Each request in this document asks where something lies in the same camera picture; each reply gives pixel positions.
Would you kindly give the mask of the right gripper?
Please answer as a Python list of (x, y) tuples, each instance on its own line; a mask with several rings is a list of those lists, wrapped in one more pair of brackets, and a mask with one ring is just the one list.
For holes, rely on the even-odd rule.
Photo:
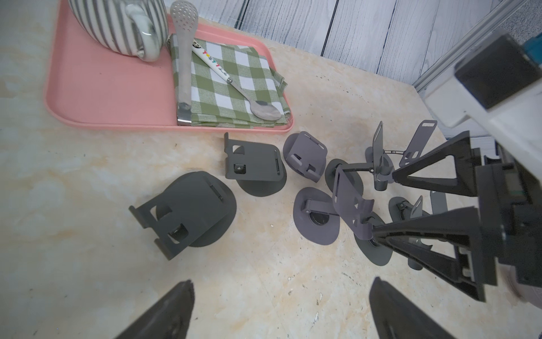
[(374, 227), (373, 237), (478, 302), (499, 266), (511, 291), (541, 301), (541, 183), (510, 152), (485, 158), (464, 131), (393, 172), (412, 188), (478, 198), (478, 209)]

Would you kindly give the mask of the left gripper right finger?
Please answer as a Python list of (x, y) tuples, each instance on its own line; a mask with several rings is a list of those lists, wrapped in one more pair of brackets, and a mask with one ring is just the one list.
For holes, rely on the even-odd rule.
[(369, 301), (379, 338), (454, 338), (400, 291), (379, 277), (373, 281)]

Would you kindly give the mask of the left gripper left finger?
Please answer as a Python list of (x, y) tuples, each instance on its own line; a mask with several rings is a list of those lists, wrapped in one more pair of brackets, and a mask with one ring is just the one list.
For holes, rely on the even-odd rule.
[(194, 305), (193, 282), (179, 282), (117, 338), (186, 338)]

